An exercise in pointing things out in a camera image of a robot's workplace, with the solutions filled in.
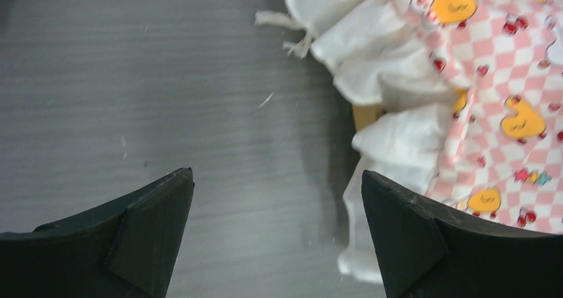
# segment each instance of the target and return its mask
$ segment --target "dust speck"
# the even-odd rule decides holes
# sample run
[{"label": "dust speck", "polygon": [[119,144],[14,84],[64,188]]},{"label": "dust speck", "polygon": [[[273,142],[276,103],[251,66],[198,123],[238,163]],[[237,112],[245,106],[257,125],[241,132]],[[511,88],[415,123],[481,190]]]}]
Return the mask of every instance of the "dust speck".
[{"label": "dust speck", "polygon": [[258,107],[259,107],[259,108],[262,108],[262,107],[264,106],[264,104],[266,104],[266,103],[272,98],[273,95],[274,95],[274,93],[272,92],[272,93],[264,100],[264,102],[262,102],[262,103],[260,104],[260,106],[258,106]]}]

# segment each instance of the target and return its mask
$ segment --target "yellow heart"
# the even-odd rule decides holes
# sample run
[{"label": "yellow heart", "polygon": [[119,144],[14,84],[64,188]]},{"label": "yellow heart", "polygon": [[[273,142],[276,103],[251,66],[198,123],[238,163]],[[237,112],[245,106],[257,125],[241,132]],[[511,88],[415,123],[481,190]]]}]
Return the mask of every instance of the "yellow heart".
[{"label": "yellow heart", "polygon": [[545,132],[544,118],[526,100],[511,96],[506,99],[505,107],[517,113],[501,120],[501,130],[506,136],[525,142],[527,137],[542,135]]},{"label": "yellow heart", "polygon": [[430,9],[442,24],[468,20],[477,10],[477,0],[434,0]]},{"label": "yellow heart", "polygon": [[501,193],[496,187],[486,188],[471,195],[467,204],[476,212],[494,212],[501,207]]}]

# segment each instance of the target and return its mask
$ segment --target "wood grain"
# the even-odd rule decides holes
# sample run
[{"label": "wood grain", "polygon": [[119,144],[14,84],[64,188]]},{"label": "wood grain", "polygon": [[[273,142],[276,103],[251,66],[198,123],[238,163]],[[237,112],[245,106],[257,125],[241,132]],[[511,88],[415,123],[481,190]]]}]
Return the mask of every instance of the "wood grain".
[{"label": "wood grain", "polygon": [[283,0],[2,0],[0,230],[189,166],[168,297],[383,297],[336,266],[351,108],[259,9]]}]

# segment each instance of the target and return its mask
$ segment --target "checkered pattern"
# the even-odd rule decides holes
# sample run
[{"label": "checkered pattern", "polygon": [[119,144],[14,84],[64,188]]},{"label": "checkered pattern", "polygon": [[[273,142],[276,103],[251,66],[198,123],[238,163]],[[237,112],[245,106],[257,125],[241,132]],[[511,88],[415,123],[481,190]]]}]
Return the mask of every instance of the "checkered pattern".
[{"label": "checkered pattern", "polygon": [[[501,205],[491,217],[481,215],[478,202],[465,210],[509,226],[563,233],[563,0],[477,0],[476,12],[460,26],[437,25],[433,0],[393,1],[417,27],[430,58],[445,63],[442,76],[455,88],[469,88],[427,195],[461,202],[495,188]],[[509,98],[519,108],[510,108]],[[519,120],[528,125],[520,127],[542,119],[545,131],[520,140],[507,133],[516,126],[503,131],[503,120],[521,112]]]}]

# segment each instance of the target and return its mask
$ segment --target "white ruffle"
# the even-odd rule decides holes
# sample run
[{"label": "white ruffle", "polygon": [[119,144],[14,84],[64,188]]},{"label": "white ruffle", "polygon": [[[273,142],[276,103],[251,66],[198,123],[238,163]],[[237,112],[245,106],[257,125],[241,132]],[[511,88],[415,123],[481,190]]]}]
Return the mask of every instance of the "white ruffle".
[{"label": "white ruffle", "polygon": [[[340,93],[356,106],[381,104],[388,112],[354,136],[353,147],[362,158],[343,196],[350,241],[338,259],[342,274],[382,283],[362,203],[362,172],[376,171],[425,193],[436,173],[457,94],[388,0],[285,2],[291,17],[274,15],[261,23],[304,27],[316,38],[311,52],[334,75]],[[296,55],[304,57],[307,46],[302,41]]]}]

